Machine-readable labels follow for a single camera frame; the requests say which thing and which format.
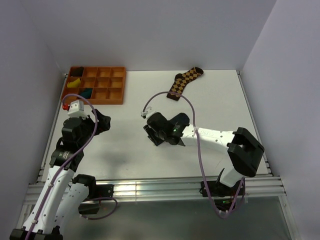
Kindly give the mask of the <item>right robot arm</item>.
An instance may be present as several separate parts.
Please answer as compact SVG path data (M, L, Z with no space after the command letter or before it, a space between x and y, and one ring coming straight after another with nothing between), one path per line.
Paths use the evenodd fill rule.
M162 143L183 147L200 145L228 155L231 166L219 173L211 189L214 196L225 197L242 178L256 176L265 149L246 128L239 127L236 131L197 128L190 124L185 113L179 113L170 120L149 110L141 116L146 120L143 128L156 146Z

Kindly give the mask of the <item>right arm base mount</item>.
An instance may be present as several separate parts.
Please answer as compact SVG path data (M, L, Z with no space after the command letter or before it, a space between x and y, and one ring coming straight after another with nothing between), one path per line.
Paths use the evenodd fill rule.
M224 186L220 183L216 183L217 181L208 181L208 189L210 192L210 195L213 197L214 203L218 210L227 212L234 200L234 197L236 196L236 192L238 190L238 187L240 185L240 180L233 186L228 187ZM208 197L205 184L203 181L200 182L200 190L199 193L202 195L202 197ZM244 195L246 194L246 188L243 187L243 185L240 187L238 197L241 196L241 200L244 198Z

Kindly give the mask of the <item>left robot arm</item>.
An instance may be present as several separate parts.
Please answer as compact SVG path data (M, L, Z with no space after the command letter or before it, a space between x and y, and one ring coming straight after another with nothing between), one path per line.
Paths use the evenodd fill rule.
M95 119L83 110L68 111L56 149L51 155L45 185L22 228L15 228L11 240L61 240L68 220L86 199L96 197L94 176L75 175L84 157L84 148L94 136L111 127L111 118L92 110Z

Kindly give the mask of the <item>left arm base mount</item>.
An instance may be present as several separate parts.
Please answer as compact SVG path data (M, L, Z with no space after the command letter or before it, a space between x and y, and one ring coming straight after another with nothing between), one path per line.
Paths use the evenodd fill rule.
M111 198L114 193L114 185L113 184L97 184L91 193L89 193L88 197L85 199L85 202L88 202L90 199L95 198ZM81 215L95 215L98 213L101 200L96 201L95 203L82 203L78 207L78 212Z

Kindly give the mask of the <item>green reindeer sock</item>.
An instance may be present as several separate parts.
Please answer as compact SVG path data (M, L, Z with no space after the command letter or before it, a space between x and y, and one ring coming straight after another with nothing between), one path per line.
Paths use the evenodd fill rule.
M85 99L90 99L92 96L93 89L92 88L84 88L79 95Z

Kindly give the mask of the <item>navy snowman sock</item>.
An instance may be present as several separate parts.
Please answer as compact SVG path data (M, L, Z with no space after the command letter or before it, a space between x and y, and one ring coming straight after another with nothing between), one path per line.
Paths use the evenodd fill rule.
M187 114L180 112L179 114L177 114L176 116L174 116L171 120L170 120L174 125L176 124L180 124L180 125L185 125L188 126L190 124L190 118L188 117Z

